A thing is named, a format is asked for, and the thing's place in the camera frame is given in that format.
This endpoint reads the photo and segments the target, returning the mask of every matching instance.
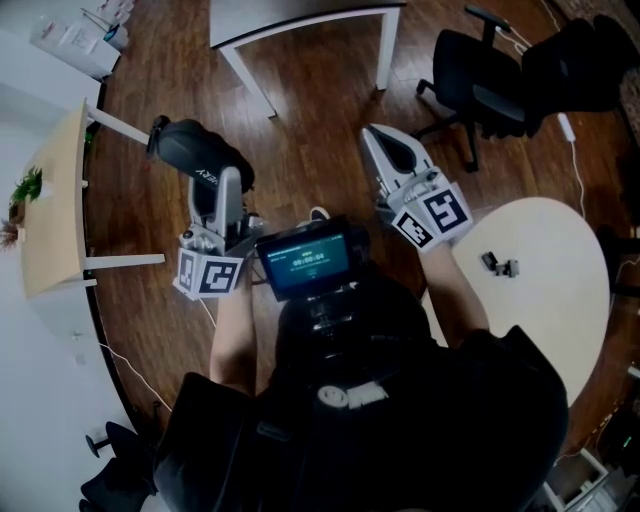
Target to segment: wooden floor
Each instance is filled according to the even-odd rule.
[[[481,23],[464,14],[464,3],[410,0],[384,94],[375,93],[373,85],[380,19],[330,22],[248,45],[242,55],[279,114],[268,120],[221,55],[208,48],[208,0],[138,0],[128,25],[131,44],[108,80],[104,109],[144,131],[159,114],[199,120],[252,163],[251,210],[276,228],[294,226],[316,204],[347,214],[370,230],[373,258],[382,271],[420,295],[425,283],[415,252],[383,231],[374,216],[375,191],[360,162],[358,133],[370,122],[411,131],[446,114],[430,92],[425,105],[414,91],[419,78],[432,78],[431,56],[440,30],[481,35]],[[553,33],[538,0],[483,0],[482,7],[508,19],[529,41]],[[500,38],[496,44],[517,56]],[[587,186],[588,221],[593,227],[612,224],[626,234],[616,170],[616,160],[631,148],[624,123],[617,112],[569,117]],[[473,175],[463,170],[468,148],[462,129],[434,135],[425,144],[474,210],[538,195],[578,208],[570,147],[554,118],[532,140],[480,140],[481,171]],[[188,226],[187,181],[161,163],[149,167],[143,146],[106,129],[95,140],[88,177],[86,221],[94,254],[167,256],[164,265],[97,271],[96,293],[111,347],[172,404],[185,372],[207,371],[213,336],[202,305],[171,286],[177,237]],[[632,279],[632,273],[628,266],[623,279]],[[264,386],[278,315],[268,286],[255,290],[255,305],[259,383]],[[215,312],[214,301],[208,306]],[[568,450],[588,440],[630,384],[625,372],[637,353],[638,306],[638,301],[617,299],[596,370],[571,410]],[[118,360],[116,366],[131,402],[150,415],[153,395],[125,364]]]

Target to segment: light wood desk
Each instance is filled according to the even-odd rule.
[[[88,114],[94,119],[106,116],[88,108],[83,102],[56,126],[26,167],[41,168],[43,182],[48,182],[52,188],[50,195],[26,203],[23,224],[25,241],[21,246],[21,257],[27,298],[58,286],[97,284],[94,279],[84,280],[85,270],[164,262],[163,254],[98,258],[86,256],[82,169]],[[116,121],[112,119],[112,128],[114,123],[118,124]],[[140,134],[141,136],[134,138],[140,140],[145,136],[138,132]]]

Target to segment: potted plant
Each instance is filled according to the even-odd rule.
[[[18,226],[2,219],[0,230],[0,251],[6,251],[15,247],[18,243]]]
[[[24,220],[24,201],[21,203],[11,203],[9,206],[9,223],[19,226]]]
[[[35,166],[27,171],[20,183],[16,184],[16,189],[11,194],[11,204],[24,203],[27,198],[30,201],[38,199],[42,192],[42,169]]]

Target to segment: camera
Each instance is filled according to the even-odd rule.
[[[369,262],[369,236],[340,216],[262,237],[256,250],[282,302],[318,297],[358,281]]]

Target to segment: chair wheel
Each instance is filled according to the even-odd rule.
[[[424,79],[420,80],[420,81],[418,82],[418,87],[416,87],[416,92],[417,92],[418,94],[422,94],[422,93],[424,93],[424,91],[426,91],[426,90],[427,90],[427,84],[428,84],[428,83],[429,83],[429,82],[427,82],[427,81],[426,81],[426,80],[424,80]]]

